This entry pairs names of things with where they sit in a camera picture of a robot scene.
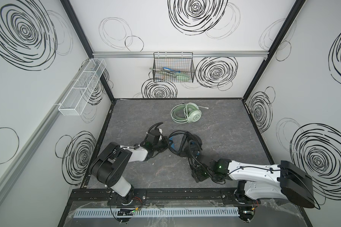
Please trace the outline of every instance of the metal frame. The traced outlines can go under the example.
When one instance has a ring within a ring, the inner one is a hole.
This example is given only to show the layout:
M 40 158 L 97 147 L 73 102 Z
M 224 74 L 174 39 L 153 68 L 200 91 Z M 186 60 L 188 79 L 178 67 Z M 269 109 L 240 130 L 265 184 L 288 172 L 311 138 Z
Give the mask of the metal frame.
M 141 51 L 141 52 L 94 52 L 96 58 L 153 58 L 154 53 L 167 53 L 167 57 L 182 57 L 182 53 L 193 52 L 193 57 L 268 57 L 268 51 Z
M 253 203 L 240 204 L 235 200 L 233 192 L 236 188 L 142 188 L 134 189 L 134 195 L 143 200 L 143 205 L 150 206 L 153 201 L 188 201 L 188 200 L 222 200 L 224 205 L 235 207 L 252 207 Z M 73 202 L 107 201 L 108 205 L 121 208 L 124 206 L 117 200 L 117 194 L 108 188 L 102 189 L 73 189 L 67 205 L 59 221 L 58 227 L 63 227 Z
M 85 69 L 85 65 L 80 68 L 77 74 L 74 76 L 72 83 L 68 84 L 67 88 L 57 99 L 56 103 L 60 103 L 63 98 L 67 95 L 69 90 L 72 88 L 75 80 L 81 75 L 82 71 Z M 0 205 L 8 195 L 11 188 L 16 183 L 17 179 L 31 160 L 34 153 L 37 151 L 41 142 L 52 128 L 58 116 L 61 113 L 58 111 L 58 106 L 53 105 L 44 119 L 41 121 L 40 125 L 36 128 L 32 136 L 23 146 L 23 148 L 18 152 L 18 155 L 14 158 L 13 162 L 10 164 L 7 174 L 2 177 L 2 181 L 0 182 Z
M 267 68 L 269 62 L 272 60 L 272 58 L 273 58 L 275 52 L 277 51 L 280 43 L 284 39 L 284 36 L 288 32 L 289 28 L 291 27 L 293 21 L 295 20 L 295 18 L 299 14 L 299 12 L 300 12 L 300 10 L 303 7 L 305 2 L 306 2 L 306 0 L 296 0 L 296 2 L 294 3 L 291 11 L 289 12 L 288 16 L 286 17 L 286 19 L 284 21 L 284 24 L 282 25 L 282 28 L 279 30 L 276 38 L 273 41 L 273 44 L 271 45 L 271 47 L 269 49 L 269 55 L 268 55 L 267 59 L 261 63 L 261 65 L 259 66 L 259 69 L 256 72 L 253 80 L 251 81 L 248 89 L 246 90 L 244 97 L 243 97 L 244 100 L 248 99 L 248 97 L 252 93 L 254 87 L 258 83 L 260 77 L 263 75 L 264 70 Z

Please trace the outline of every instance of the black frame edge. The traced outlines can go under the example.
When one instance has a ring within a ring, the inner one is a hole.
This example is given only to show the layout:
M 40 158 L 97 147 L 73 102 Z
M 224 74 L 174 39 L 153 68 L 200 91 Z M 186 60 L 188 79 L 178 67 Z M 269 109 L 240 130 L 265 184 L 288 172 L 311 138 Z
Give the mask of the black frame edge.
M 267 59 L 261 63 L 261 65 L 259 66 L 259 69 L 257 70 L 253 80 L 251 81 L 248 89 L 246 90 L 244 97 L 243 97 L 244 100 L 248 99 L 248 97 L 250 96 L 251 92 L 253 91 L 254 87 L 258 83 L 260 77 L 263 75 L 264 70 L 267 68 L 269 62 L 272 60 L 272 58 L 273 58 L 275 52 L 277 51 L 280 43 L 284 39 L 284 36 L 288 32 L 289 28 L 291 27 L 293 21 L 295 20 L 296 16 L 298 15 L 300 9 L 302 8 L 302 6 L 304 5 L 305 2 L 306 2 L 306 0 L 296 0 L 296 2 L 294 3 L 291 11 L 289 12 L 288 16 L 286 17 L 286 19 L 284 21 L 284 24 L 282 25 L 282 27 L 279 30 L 276 38 L 273 41 L 273 44 L 271 45 L 271 47 L 269 49 L 269 54 L 268 54 Z
M 91 159 L 90 159 L 89 163 L 92 163 L 95 160 L 95 158 L 98 156 L 99 152 L 100 152 L 100 148 L 101 148 L 102 142 L 104 141 L 105 134 L 106 134 L 107 128 L 109 126 L 109 122 L 110 122 L 110 119 L 111 119 L 111 116 L 112 116 L 112 112 L 114 111 L 115 104 L 116 104 L 116 100 L 115 100 L 114 103 L 111 103 L 109 112 L 106 115 L 105 122 L 104 122 L 104 124 L 102 126 L 102 129 L 100 131 L 99 138 L 98 138 L 98 140 L 96 142 L 96 146 L 95 146 L 95 149 L 94 149 L 94 151 L 92 153 L 92 156 L 91 156 Z M 89 168 L 87 167 L 85 176 L 83 177 L 83 180 L 82 180 L 81 188 L 87 187 L 88 182 L 90 181 L 90 178 L 91 178 L 91 174 L 89 172 Z
M 267 158 L 268 158 L 270 164 L 271 164 L 271 165 L 275 164 L 275 162 L 274 162 L 272 156 L 270 155 L 270 152 L 269 152 L 269 150 L 268 150 L 268 147 L 267 147 L 267 145 L 266 145 L 266 143 L 265 143 L 265 141 L 264 141 L 264 139 L 263 139 L 263 137 L 262 137 L 262 135 L 261 135 L 261 133 L 260 133 L 258 127 L 256 126 L 256 123 L 255 123 L 255 121 L 254 121 L 254 118 L 253 118 L 253 116 L 251 116 L 250 111 L 249 111 L 249 109 L 248 109 L 248 107 L 247 107 L 247 105 L 246 105 L 246 103 L 245 103 L 244 100 L 242 101 L 242 104 L 244 105 L 245 111 L 248 113 L 248 116 L 249 116 L 249 118 L 250 118 L 250 121 L 251 121 L 251 123 L 253 124 L 254 130 L 255 130 L 256 134 L 258 135 L 258 138 L 259 138 L 259 141 L 260 141 L 260 143 L 261 143 L 261 146 L 264 148 L 265 154 L 267 155 Z
M 90 46 L 90 43 L 88 42 L 85 32 L 82 30 L 81 24 L 73 10 L 73 7 L 71 5 L 71 3 L 69 2 L 69 0 L 60 0 L 62 3 L 62 6 L 64 8 L 64 10 L 67 13 L 67 16 L 69 18 L 69 20 L 71 21 L 71 24 L 74 28 L 74 30 L 77 33 L 78 38 L 80 39 L 83 48 L 85 49 L 87 56 L 89 58 L 93 58 L 93 51 L 92 48 Z
M 83 48 L 85 49 L 85 52 L 86 52 L 87 56 L 89 58 L 93 58 L 93 50 L 91 48 L 90 43 L 88 42 L 88 39 L 87 39 L 87 37 L 85 35 L 85 32 L 82 29 L 80 21 L 78 20 L 78 18 L 76 16 L 76 13 L 74 12 L 74 9 L 73 9 L 71 3 L 69 2 L 69 0 L 60 0 L 60 1 L 62 3 L 62 6 L 63 6 L 64 10 L 67 13 L 67 16 L 68 16 L 69 20 L 71 21 L 73 29 L 75 30 L 78 38 L 80 39 L 80 41 L 82 43 Z M 100 81 L 101 81 L 101 84 L 103 85 L 103 87 L 104 87 L 104 89 L 105 89 L 105 91 L 106 91 L 110 101 L 112 103 L 114 103 L 115 102 L 115 98 L 114 98 L 114 95 L 111 92 L 111 89 L 110 89 L 109 84 L 107 83 L 106 79 L 103 76 L 100 76 Z

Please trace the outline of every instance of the plastic sheet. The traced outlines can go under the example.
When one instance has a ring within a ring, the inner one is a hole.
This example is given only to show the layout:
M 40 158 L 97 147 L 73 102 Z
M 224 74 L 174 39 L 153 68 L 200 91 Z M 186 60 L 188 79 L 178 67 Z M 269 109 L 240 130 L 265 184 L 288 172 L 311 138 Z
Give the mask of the plastic sheet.
M 283 199 L 265 199 L 265 200 L 260 200 L 262 206 L 266 206 L 269 208 L 273 208 L 274 210 L 277 211 L 283 211 L 287 212 L 289 214 L 296 215 L 300 217 L 301 219 L 304 219 L 303 216 L 301 215 L 298 207 L 286 200 Z

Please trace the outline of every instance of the gray table surface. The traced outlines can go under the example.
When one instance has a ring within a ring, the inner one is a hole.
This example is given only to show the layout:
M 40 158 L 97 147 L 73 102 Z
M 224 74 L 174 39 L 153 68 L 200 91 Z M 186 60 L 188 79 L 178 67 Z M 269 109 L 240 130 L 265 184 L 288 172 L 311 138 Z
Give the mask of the gray table surface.
M 175 123 L 170 110 L 183 102 L 193 102 L 201 108 L 202 117 L 190 124 Z M 241 100 L 118 100 L 100 152 L 110 143 L 133 146 L 146 136 L 149 127 L 164 122 L 159 128 L 168 136 L 175 130 L 197 134 L 203 142 L 202 154 L 214 160 L 228 158 L 244 163 L 269 164 Z M 237 181 L 220 185 L 207 179 L 196 183 L 186 158 L 169 150 L 146 162 L 128 163 L 123 176 L 135 188 L 209 188 L 236 187 Z M 105 188 L 91 176 L 87 188 Z

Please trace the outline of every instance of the white wire basket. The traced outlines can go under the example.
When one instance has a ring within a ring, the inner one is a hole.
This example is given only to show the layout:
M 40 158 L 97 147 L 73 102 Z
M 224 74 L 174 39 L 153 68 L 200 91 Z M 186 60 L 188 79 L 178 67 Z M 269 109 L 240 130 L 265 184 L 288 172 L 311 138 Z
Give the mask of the white wire basket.
M 86 63 L 84 71 L 58 108 L 64 116 L 79 116 L 82 114 L 105 67 L 106 62 L 103 58 L 93 58 Z

